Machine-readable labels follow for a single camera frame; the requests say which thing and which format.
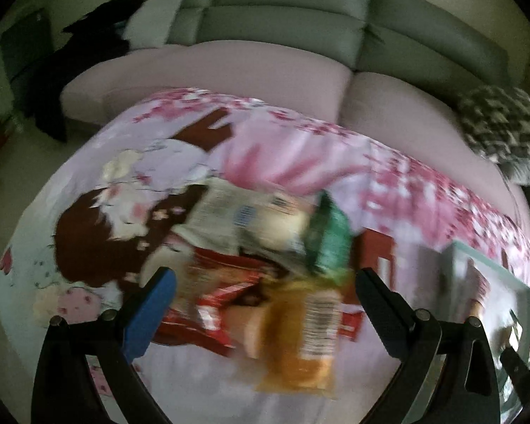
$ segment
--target blue gripper pad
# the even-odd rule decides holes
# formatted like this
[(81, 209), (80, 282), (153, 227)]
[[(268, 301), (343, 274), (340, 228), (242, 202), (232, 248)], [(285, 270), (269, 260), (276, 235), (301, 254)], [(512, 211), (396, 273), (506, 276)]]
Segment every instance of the blue gripper pad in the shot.
[(160, 268), (142, 290), (140, 301), (124, 326), (122, 352), (131, 363), (145, 354), (169, 304), (175, 296), (177, 277), (169, 268)]

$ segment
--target sofa backrest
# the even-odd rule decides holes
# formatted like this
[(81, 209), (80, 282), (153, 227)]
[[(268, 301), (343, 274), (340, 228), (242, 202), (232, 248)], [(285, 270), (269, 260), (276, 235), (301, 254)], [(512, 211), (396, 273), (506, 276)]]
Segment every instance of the sofa backrest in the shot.
[(505, 50), (425, 0), (184, 0), (168, 43), (225, 39), (315, 52), (449, 103), (479, 84), (509, 83)]

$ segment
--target yellow snack bag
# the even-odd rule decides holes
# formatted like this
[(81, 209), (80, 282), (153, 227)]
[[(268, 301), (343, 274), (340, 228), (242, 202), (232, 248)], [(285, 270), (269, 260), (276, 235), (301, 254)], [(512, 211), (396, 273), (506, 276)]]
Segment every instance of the yellow snack bag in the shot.
[(341, 294), (316, 281), (291, 282), (270, 291), (259, 391), (330, 396)]

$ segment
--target red snack bag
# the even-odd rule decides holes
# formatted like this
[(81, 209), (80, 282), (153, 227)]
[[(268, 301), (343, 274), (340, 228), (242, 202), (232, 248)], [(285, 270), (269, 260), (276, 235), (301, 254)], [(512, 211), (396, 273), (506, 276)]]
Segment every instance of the red snack bag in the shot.
[(355, 341), (357, 339), (357, 333), (359, 333), (361, 321), (363, 320), (363, 315), (365, 313), (363, 313), (363, 311), (346, 312), (346, 305), (343, 306), (338, 335), (346, 337), (351, 341)]
[(394, 290), (394, 239), (372, 229), (366, 229), (353, 239), (349, 266), (354, 271), (353, 279), (343, 289), (345, 304), (360, 304), (355, 293), (355, 273), (363, 268), (372, 268), (385, 285)]
[(271, 265), (261, 260), (194, 249), (193, 263), (179, 281), (157, 340), (173, 337), (220, 355), (229, 355), (232, 340), (224, 327), (224, 310), (259, 283)]

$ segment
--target floor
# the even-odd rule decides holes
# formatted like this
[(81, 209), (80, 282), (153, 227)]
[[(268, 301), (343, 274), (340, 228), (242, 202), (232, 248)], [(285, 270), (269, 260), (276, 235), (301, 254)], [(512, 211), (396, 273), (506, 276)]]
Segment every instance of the floor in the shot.
[[(0, 150), (0, 256), (17, 220), (47, 179), (90, 138), (89, 130), (68, 129), (60, 143), (23, 122)], [(20, 424), (29, 424), (32, 379), (23, 370), (0, 325), (0, 398)]]

